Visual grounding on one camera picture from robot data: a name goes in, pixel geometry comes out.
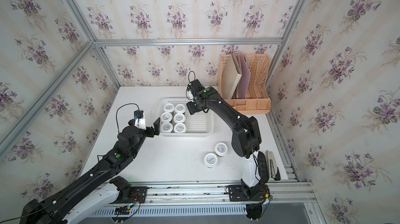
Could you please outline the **yogurt cup back row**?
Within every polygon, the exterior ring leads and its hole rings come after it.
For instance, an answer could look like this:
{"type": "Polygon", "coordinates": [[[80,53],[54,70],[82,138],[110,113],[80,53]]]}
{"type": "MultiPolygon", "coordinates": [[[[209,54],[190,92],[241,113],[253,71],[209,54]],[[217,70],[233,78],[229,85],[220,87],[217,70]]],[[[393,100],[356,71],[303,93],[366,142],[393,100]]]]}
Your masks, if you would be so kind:
{"type": "Polygon", "coordinates": [[[186,133],[187,127],[184,123],[176,123],[174,125],[174,133],[186,133]]]}
{"type": "Polygon", "coordinates": [[[228,146],[227,146],[225,143],[223,143],[223,142],[217,143],[217,144],[215,145],[215,153],[216,153],[217,156],[219,156],[219,157],[223,157],[223,156],[227,155],[227,153],[228,153],[228,146]]]}
{"type": "Polygon", "coordinates": [[[174,130],[174,126],[170,122],[165,122],[161,124],[160,129],[162,133],[171,133],[174,130]]]}
{"type": "Polygon", "coordinates": [[[172,103],[166,103],[163,107],[163,111],[173,114],[175,112],[175,105],[172,103]]]}

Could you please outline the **yogurt cup row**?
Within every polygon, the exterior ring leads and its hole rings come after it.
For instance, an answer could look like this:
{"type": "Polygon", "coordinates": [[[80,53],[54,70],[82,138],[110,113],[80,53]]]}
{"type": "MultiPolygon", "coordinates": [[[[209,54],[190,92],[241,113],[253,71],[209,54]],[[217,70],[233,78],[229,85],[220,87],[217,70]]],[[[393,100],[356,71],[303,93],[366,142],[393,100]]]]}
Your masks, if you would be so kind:
{"type": "Polygon", "coordinates": [[[227,146],[225,143],[223,143],[223,142],[217,143],[217,144],[215,145],[215,153],[216,153],[217,156],[219,156],[219,157],[223,157],[223,156],[227,155],[227,153],[228,153],[228,146],[227,146]]]}
{"type": "Polygon", "coordinates": [[[185,114],[186,112],[186,106],[184,104],[177,104],[175,106],[174,113],[175,114],[185,114]]]}
{"type": "Polygon", "coordinates": [[[174,115],[173,121],[175,124],[184,123],[186,120],[185,114],[183,113],[176,113],[174,115]]]}
{"type": "Polygon", "coordinates": [[[204,164],[208,168],[214,168],[218,164],[218,156],[214,153],[207,153],[204,156],[204,164]]]}
{"type": "Polygon", "coordinates": [[[162,123],[170,123],[173,120],[173,115],[170,112],[163,112],[160,116],[162,123]]]}
{"type": "Polygon", "coordinates": [[[174,133],[186,133],[187,127],[184,123],[176,123],[174,125],[174,133]]]}
{"type": "Polygon", "coordinates": [[[166,103],[163,107],[163,111],[173,114],[175,112],[175,105],[172,103],[166,103]]]}
{"type": "Polygon", "coordinates": [[[161,124],[160,129],[162,133],[171,133],[174,130],[174,126],[170,122],[165,122],[161,124]]]}

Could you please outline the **yogurt cup front row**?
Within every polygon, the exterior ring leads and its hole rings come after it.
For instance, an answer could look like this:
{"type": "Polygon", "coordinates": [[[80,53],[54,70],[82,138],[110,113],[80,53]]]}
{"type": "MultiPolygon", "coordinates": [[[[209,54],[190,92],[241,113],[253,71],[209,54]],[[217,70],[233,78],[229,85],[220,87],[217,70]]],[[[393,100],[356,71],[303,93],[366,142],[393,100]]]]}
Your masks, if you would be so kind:
{"type": "Polygon", "coordinates": [[[170,112],[163,112],[160,116],[162,123],[170,123],[173,120],[173,115],[170,112]]]}
{"type": "Polygon", "coordinates": [[[185,114],[183,113],[176,113],[174,115],[173,121],[175,124],[184,123],[186,120],[185,114]]]}
{"type": "Polygon", "coordinates": [[[208,168],[214,168],[218,164],[218,156],[214,153],[207,153],[204,156],[204,164],[208,168]]]}
{"type": "Polygon", "coordinates": [[[186,112],[186,106],[184,104],[177,104],[175,106],[174,113],[175,114],[185,114],[186,112]]]}

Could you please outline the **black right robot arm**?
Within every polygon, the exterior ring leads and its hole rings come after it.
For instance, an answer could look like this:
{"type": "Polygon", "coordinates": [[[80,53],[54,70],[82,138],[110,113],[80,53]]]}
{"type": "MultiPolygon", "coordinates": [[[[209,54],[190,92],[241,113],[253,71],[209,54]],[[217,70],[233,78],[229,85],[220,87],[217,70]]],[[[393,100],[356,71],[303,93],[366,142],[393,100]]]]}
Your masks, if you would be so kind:
{"type": "Polygon", "coordinates": [[[245,199],[255,201],[259,193],[267,192],[266,183],[269,180],[267,159],[260,151],[261,134],[257,119],[239,113],[215,88],[205,88],[197,79],[189,82],[186,91],[192,95],[186,104],[191,115],[211,110],[231,129],[231,146],[243,158],[241,192],[245,199]]]}

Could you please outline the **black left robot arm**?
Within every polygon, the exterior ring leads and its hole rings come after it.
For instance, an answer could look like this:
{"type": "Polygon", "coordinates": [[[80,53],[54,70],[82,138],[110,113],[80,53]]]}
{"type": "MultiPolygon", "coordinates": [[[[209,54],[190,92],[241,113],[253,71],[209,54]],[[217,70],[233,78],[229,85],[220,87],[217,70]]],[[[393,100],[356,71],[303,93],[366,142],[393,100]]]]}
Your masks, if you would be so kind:
{"type": "Polygon", "coordinates": [[[130,183],[119,176],[132,161],[146,138],[160,134],[160,119],[152,127],[140,129],[134,120],[117,136],[113,148],[76,181],[39,202],[32,200],[22,211],[21,224],[77,224],[95,210],[121,195],[129,199],[130,183]]]}

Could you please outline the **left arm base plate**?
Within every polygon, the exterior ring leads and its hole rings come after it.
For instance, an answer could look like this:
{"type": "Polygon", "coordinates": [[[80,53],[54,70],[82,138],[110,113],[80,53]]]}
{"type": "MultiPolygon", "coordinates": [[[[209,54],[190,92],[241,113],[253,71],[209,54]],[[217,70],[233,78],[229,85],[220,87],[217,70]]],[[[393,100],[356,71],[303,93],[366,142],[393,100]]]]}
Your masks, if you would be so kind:
{"type": "Polygon", "coordinates": [[[122,189],[113,204],[144,203],[148,187],[130,187],[122,189]]]}

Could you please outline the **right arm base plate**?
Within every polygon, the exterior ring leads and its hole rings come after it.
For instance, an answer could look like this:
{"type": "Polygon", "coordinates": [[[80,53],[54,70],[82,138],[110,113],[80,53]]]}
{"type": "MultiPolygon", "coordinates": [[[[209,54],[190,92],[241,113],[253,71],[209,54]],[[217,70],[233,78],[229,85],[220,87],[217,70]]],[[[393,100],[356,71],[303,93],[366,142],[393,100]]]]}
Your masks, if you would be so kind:
{"type": "Polygon", "coordinates": [[[230,202],[262,202],[272,198],[268,186],[262,183],[251,188],[245,184],[229,185],[226,192],[230,202]]]}

